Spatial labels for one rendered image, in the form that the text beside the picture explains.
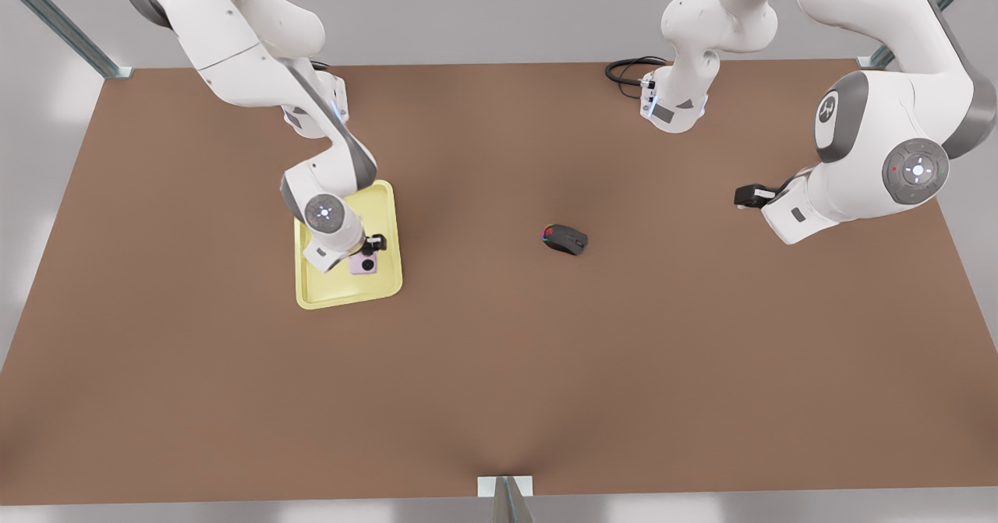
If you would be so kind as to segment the yellow tray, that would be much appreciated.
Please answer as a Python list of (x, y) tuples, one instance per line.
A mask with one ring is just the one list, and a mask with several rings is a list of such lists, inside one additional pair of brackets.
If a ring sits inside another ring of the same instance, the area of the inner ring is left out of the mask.
[(305, 224), (295, 220), (296, 301), (302, 309), (327, 309), (385, 299), (402, 288), (402, 252), (392, 186), (385, 181), (376, 181), (370, 188), (347, 196), (345, 201), (359, 214), (367, 235), (381, 233), (388, 246), (377, 252), (375, 274), (351, 275), (347, 265), (349, 259), (340, 261), (329, 272), (321, 272), (303, 256), (303, 250), (311, 243), (311, 234)]

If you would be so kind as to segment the black computer mouse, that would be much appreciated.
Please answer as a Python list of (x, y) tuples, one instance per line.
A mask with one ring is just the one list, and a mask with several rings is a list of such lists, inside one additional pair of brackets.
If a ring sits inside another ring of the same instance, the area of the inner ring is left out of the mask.
[(587, 249), (588, 236), (574, 228), (566, 227), (566, 225), (550, 224), (542, 232), (542, 242), (556, 252), (578, 256)]

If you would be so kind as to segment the silver frame post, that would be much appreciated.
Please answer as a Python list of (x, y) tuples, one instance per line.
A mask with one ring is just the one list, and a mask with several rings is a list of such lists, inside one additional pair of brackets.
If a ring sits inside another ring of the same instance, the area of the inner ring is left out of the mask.
[(526, 504), (533, 493), (533, 476), (479, 476), (477, 496), (493, 499), (490, 523), (535, 523)]
[(132, 67), (111, 60), (52, 0), (19, 0), (104, 80), (132, 78)]
[(891, 0), (898, 21), (885, 16), (884, 32), (872, 35), (881, 45), (871, 54), (856, 59), (860, 69), (887, 69), (898, 65), (906, 72), (936, 72), (949, 61), (961, 65), (961, 47), (943, 11), (955, 0)]

